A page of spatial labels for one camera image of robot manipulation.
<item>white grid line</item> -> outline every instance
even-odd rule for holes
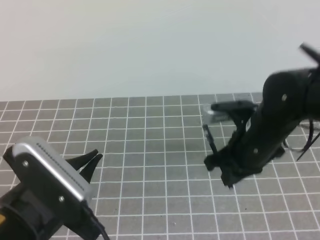
[[[22,108],[24,108],[25,104],[26,104],[26,101],[24,101],[24,102],[23,102]],[[15,123],[13,130],[15,130],[15,128],[17,127],[17,125],[18,125],[18,121]],[[10,139],[9,139],[9,143],[11,142],[10,140],[11,140],[11,138],[12,138],[13,134],[14,134],[14,132],[12,132],[12,134],[11,134],[11,137],[10,137]],[[17,175],[16,175],[16,174],[14,174],[14,178],[13,178],[12,184],[11,184],[11,186],[10,186],[10,190],[14,187],[14,184],[15,184],[16,178],[17,178]]]
[[[144,115],[147,115],[147,107],[144,108]],[[145,221],[145,177],[146,177],[146,134],[147,134],[147,118],[144,118],[144,144],[143,144],[143,181],[142,181],[142,218],[141,218],[141,240],[144,240],[144,221]]]
[[[166,221],[165,230],[166,230],[166,240],[169,240],[165,108],[163,108],[163,151],[164,151],[164,191],[165,191],[165,221]]]
[[[76,114],[76,110],[74,110],[74,112],[73,112],[72,120],[71,120],[70,127],[69,127],[69,131],[68,131],[68,136],[67,136],[66,139],[68,139],[69,136],[70,136],[71,127],[72,127],[72,123],[73,123],[74,118],[75,118],[75,114]],[[63,154],[62,154],[62,157],[63,157],[63,158],[65,157],[66,150],[67,150],[67,144],[65,144],[64,149],[63,149]],[[70,234],[70,229],[68,228],[68,230],[67,230],[67,232],[66,232],[66,240],[68,240],[69,234]]]
[[[310,229],[310,230],[296,230],[298,233],[313,233],[313,232],[319,232],[318,229]],[[293,230],[273,230],[271,233],[292,233],[294,232]],[[265,234],[268,233],[268,231],[246,231],[246,234]],[[217,235],[217,232],[170,232],[170,236],[174,235]],[[220,234],[242,234],[242,231],[224,231],[220,232]],[[165,236],[166,233],[145,233],[143,234],[144,236]],[[109,234],[109,237],[115,237],[115,234]],[[141,236],[141,234],[137,233],[130,233],[130,234],[119,234],[119,236],[124,236],[124,237],[131,237],[131,236]],[[65,235],[55,235],[52,236],[52,238],[61,238],[61,237],[66,237]]]
[[[181,114],[183,114],[183,108],[182,108],[182,98],[180,96],[180,104],[181,104]],[[182,134],[183,138],[185,138],[185,128],[184,128],[184,121],[182,120]],[[190,186],[189,186],[189,174],[188,174],[188,162],[187,162],[187,152],[186,152],[186,140],[183,139],[183,147],[184,147],[184,158],[185,158],[185,171],[186,171],[186,183],[187,183],[187,189],[188,189],[188,199],[189,199],[189,211],[190,211],[190,223],[191,223],[191,232],[194,232],[194,222],[192,218],[192,208],[191,208],[191,198],[190,198]],[[195,235],[192,234],[192,240],[195,240]]]
[[[278,177],[278,173],[277,173],[277,170],[276,170],[276,167],[275,165],[271,164],[273,166],[273,170],[275,172],[275,176]],[[282,186],[280,184],[280,180],[279,178],[277,179],[277,182],[279,184],[279,187],[280,187],[280,191],[281,191],[281,195],[282,195],[282,198],[283,198],[283,201],[284,201],[284,205],[285,205],[285,208],[286,210],[288,211],[288,216],[289,216],[289,219],[290,219],[290,223],[291,223],[291,226],[292,226],[292,229],[293,229],[293,233],[294,233],[294,236],[295,236],[295,239],[298,240],[298,236],[297,236],[297,233],[296,233],[296,230],[295,230],[295,226],[294,226],[294,222],[292,221],[292,217],[291,217],[291,214],[290,214],[290,211],[289,211],[289,207],[288,207],[288,204],[287,204],[287,200],[285,198],[285,195],[284,195],[284,191],[282,189]]]
[[[218,102],[218,98],[217,98],[217,95],[215,94],[215,100],[216,102]],[[221,127],[221,132],[222,132],[222,137],[223,137],[223,143],[224,145],[226,146],[227,143],[226,143],[226,139],[225,139],[225,134],[224,134],[224,129],[222,127],[222,124],[220,122],[220,127]],[[237,190],[236,188],[233,186],[234,188],[234,195],[235,195],[235,201],[236,201],[236,207],[238,208],[238,212],[240,212],[240,206],[239,206],[239,201],[238,201],[238,196],[237,196]],[[242,229],[242,234],[243,234],[243,239],[244,240],[247,240],[247,237],[246,237],[246,234],[245,234],[245,228],[244,228],[244,224],[243,224],[243,220],[242,220],[242,216],[241,214],[239,214],[239,217],[240,217],[240,224],[241,224],[241,229]]]
[[[126,123],[125,123],[125,135],[124,135],[124,147],[123,152],[126,152],[126,140],[127,140],[127,131],[128,131],[128,115],[129,115],[129,108],[126,111]],[[122,175],[121,175],[121,184],[120,184],[120,197],[119,197],[119,207],[118,207],[118,219],[117,219],[117,225],[116,225],[116,240],[118,240],[119,237],[119,224],[120,224],[120,212],[121,212],[121,199],[122,199],[122,188],[123,188],[123,182],[124,182],[124,169],[125,169],[125,154],[123,154],[122,159]]]
[[[197,95],[197,98],[198,98],[199,112],[201,113],[199,95]],[[203,118],[202,117],[201,117],[200,121],[201,121],[201,126],[202,126],[203,125]],[[206,139],[205,138],[203,138],[203,146],[204,146],[204,148],[206,148]],[[214,192],[213,192],[213,188],[212,188],[211,175],[210,175],[209,171],[208,171],[208,176],[209,176],[209,182],[210,182],[210,190],[211,190],[211,197],[212,197],[213,212],[216,213],[217,211],[216,211],[216,205],[215,205],[215,198],[214,198]],[[216,227],[217,237],[218,237],[218,240],[220,240],[217,215],[214,215],[214,220],[215,220],[215,227]]]
[[[251,93],[250,93],[250,96],[251,96],[252,102],[254,102],[254,97],[252,96]],[[262,212],[263,212],[263,216],[264,216],[264,220],[265,220],[265,224],[266,224],[266,229],[268,230],[269,239],[272,240],[272,236],[271,236],[271,233],[270,233],[270,227],[269,227],[269,223],[268,223],[268,220],[267,220],[267,215],[266,215],[266,212],[265,212],[265,207],[264,207],[264,204],[263,204],[263,202],[262,202],[261,195],[260,195],[260,190],[259,190],[259,186],[258,186],[257,176],[254,174],[254,175],[253,175],[253,178],[254,178],[254,182],[255,182],[256,189],[257,189],[257,191],[258,191],[259,200],[260,200],[261,207],[262,207]]]
[[[6,103],[6,105],[5,105],[5,108],[4,108],[4,109],[7,109],[8,104],[9,104],[9,102],[7,102],[7,103]],[[5,149],[7,149],[7,148],[8,148],[8,146],[9,146],[10,139],[11,139],[11,137],[12,137],[12,134],[14,134],[14,133],[13,133],[13,132],[11,133],[11,136],[10,136],[10,138],[9,138],[8,142],[4,144],[4,145],[5,145]],[[4,158],[1,156],[1,157],[0,157],[0,166],[1,166],[1,163],[2,163],[3,159],[4,159]]]

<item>gray grid surface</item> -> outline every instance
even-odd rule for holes
[[[91,207],[112,240],[320,239],[320,141],[295,162],[287,151],[233,189],[202,132],[201,105],[261,93],[0,102],[0,152],[24,136],[40,136],[65,159],[97,148]],[[217,148],[235,126],[210,126]],[[293,148],[306,142],[298,127]],[[19,180],[0,160],[0,196]],[[55,240],[78,240],[63,227]]]

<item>wire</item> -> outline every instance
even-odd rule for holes
[[[95,216],[94,212],[92,211],[92,209],[88,206],[88,203],[85,202],[83,204],[84,206],[84,210],[90,215],[90,218],[92,220],[92,222],[96,225],[96,227],[99,229],[102,238],[104,240],[110,240],[108,234],[106,233],[105,227],[99,222],[98,218]]]

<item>white wall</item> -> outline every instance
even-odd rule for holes
[[[0,101],[260,91],[318,0],[0,0]]]

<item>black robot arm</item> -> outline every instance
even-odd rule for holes
[[[300,46],[320,65],[320,55],[307,45]],[[210,106],[212,118],[227,115],[236,131],[230,141],[217,151],[207,124],[204,132],[213,154],[204,163],[209,171],[221,168],[224,185],[232,187],[241,179],[258,174],[272,159],[284,154],[282,143],[300,124],[320,119],[320,68],[283,71],[270,75],[264,83],[259,106],[250,101],[215,103]],[[311,134],[302,152],[313,143]]]

